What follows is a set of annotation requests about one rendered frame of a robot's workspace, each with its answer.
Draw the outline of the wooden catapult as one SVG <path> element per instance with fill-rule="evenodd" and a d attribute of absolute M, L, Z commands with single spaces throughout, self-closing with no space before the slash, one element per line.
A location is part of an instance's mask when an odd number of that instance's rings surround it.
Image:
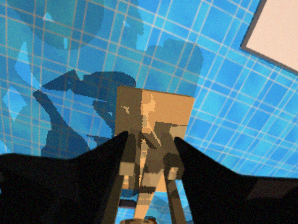
<path fill-rule="evenodd" d="M 167 192 L 172 224 L 187 224 L 175 180 L 184 164 L 174 143 L 184 140 L 195 97 L 117 86 L 115 135 L 128 131 L 116 181 L 100 224 L 116 224 L 118 209 L 135 210 L 119 224 L 155 224 L 144 220 L 155 191 Z M 122 189 L 138 190 L 137 200 L 122 199 Z"/>

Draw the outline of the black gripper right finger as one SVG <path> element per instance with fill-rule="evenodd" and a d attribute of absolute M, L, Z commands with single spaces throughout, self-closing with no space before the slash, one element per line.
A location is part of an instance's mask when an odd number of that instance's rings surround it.
<path fill-rule="evenodd" d="M 181 182 L 194 224 L 237 224 L 255 198 L 298 198 L 298 178 L 236 173 L 180 137 Z"/>

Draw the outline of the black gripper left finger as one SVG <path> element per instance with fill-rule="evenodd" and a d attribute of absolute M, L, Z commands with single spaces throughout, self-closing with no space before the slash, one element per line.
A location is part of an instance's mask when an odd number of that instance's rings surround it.
<path fill-rule="evenodd" d="M 123 131 L 73 159 L 0 154 L 0 191 L 65 196 L 75 224 L 100 224 L 128 138 Z"/>

